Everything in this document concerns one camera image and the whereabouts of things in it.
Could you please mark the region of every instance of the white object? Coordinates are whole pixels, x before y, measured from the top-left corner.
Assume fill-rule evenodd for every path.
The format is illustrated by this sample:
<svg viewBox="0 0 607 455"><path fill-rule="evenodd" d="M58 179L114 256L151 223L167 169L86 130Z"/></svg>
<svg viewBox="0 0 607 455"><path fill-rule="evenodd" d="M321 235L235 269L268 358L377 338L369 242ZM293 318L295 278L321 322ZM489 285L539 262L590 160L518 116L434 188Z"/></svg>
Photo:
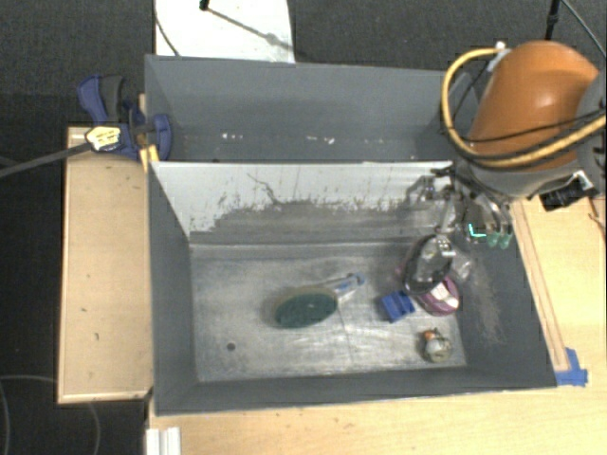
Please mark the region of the white object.
<svg viewBox="0 0 607 455"><path fill-rule="evenodd" d="M145 431L146 455L181 455L181 430L178 427Z"/></svg>
<svg viewBox="0 0 607 455"><path fill-rule="evenodd" d="M156 0L165 34L181 56L294 63L286 0ZM156 25L156 54L173 56Z"/></svg>
<svg viewBox="0 0 607 455"><path fill-rule="evenodd" d="M510 52L510 49L506 48L506 43L502 42L502 41L498 41L495 44L495 48L501 49L501 52L499 52L488 64L487 72L493 72L493 69L495 69L495 66L497 64L499 64L500 61Z"/></svg>

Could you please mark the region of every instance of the blue tape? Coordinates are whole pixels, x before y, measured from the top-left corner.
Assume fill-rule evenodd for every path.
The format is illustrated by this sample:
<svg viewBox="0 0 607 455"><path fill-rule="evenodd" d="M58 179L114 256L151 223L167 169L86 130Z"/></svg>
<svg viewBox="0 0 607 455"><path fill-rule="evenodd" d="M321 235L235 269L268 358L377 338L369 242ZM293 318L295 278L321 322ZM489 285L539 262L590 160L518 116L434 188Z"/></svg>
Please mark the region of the blue tape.
<svg viewBox="0 0 607 455"><path fill-rule="evenodd" d="M556 372L557 384L559 386L582 386L585 387L588 383L588 370L582 369L579 366L578 355L574 349L565 347L567 357L569 358L569 371Z"/></svg>

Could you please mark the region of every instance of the dark floor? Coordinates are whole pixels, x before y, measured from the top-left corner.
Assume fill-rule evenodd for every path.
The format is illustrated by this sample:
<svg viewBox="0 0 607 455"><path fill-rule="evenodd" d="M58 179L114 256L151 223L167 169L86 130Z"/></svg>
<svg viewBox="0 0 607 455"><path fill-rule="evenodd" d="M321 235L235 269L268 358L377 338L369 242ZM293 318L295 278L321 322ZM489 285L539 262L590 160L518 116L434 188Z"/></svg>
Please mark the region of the dark floor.
<svg viewBox="0 0 607 455"><path fill-rule="evenodd" d="M550 0L289 0L299 61L444 69L471 46L543 36ZM606 0L570 0L605 45ZM120 73L143 89L153 0L0 0L0 155L27 160L61 149L86 120L75 85ZM555 39L597 66L600 55L566 12ZM62 165L0 179L0 375L56 372ZM87 408L58 409L52 386L3 383L11 454L87 454ZM100 404L100 454L141 452L142 403ZM0 441L6 426L0 421Z"/></svg>

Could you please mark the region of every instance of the clear plastic object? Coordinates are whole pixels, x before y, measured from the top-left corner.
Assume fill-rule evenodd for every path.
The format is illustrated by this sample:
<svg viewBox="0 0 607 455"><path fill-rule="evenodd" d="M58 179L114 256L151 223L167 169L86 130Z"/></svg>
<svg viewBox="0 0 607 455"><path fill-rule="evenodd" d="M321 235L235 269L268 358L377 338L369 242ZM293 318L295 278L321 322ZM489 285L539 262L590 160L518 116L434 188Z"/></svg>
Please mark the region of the clear plastic object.
<svg viewBox="0 0 607 455"><path fill-rule="evenodd" d="M451 261L450 276L456 282L465 282L474 267L474 261L468 254L454 244L451 244L451 249L455 255L452 257Z"/></svg>

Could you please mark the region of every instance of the dark green oval object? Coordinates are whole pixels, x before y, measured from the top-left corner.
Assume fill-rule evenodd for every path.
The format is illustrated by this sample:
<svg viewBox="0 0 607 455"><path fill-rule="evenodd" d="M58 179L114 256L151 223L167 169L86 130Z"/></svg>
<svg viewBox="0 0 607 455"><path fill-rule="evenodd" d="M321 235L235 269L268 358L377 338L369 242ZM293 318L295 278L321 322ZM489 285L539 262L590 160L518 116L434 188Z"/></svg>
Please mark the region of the dark green oval object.
<svg viewBox="0 0 607 455"><path fill-rule="evenodd" d="M322 322L337 309L334 295L324 290L309 290L282 300L274 310L274 319L286 329L300 329Z"/></svg>

